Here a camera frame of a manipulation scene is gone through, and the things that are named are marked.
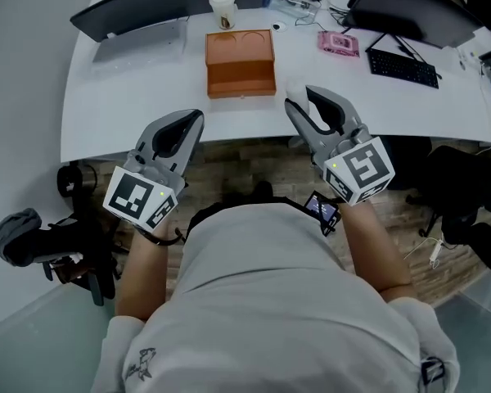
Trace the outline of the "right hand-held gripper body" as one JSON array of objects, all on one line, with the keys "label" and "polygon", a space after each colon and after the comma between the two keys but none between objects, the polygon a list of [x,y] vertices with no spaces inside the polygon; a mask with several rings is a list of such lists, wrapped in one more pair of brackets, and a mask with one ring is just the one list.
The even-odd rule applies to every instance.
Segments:
[{"label": "right hand-held gripper body", "polygon": [[313,127],[313,163],[324,182],[350,206],[357,205],[389,185],[394,167],[378,137],[365,124],[340,135]]}]

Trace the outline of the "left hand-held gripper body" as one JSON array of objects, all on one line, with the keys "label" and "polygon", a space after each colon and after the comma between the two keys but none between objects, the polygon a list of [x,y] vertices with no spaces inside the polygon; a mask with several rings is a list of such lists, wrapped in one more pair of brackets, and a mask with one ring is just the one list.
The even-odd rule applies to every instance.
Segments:
[{"label": "left hand-held gripper body", "polygon": [[153,233],[178,205],[185,179],[163,163],[132,150],[115,167],[103,207],[146,233]]}]

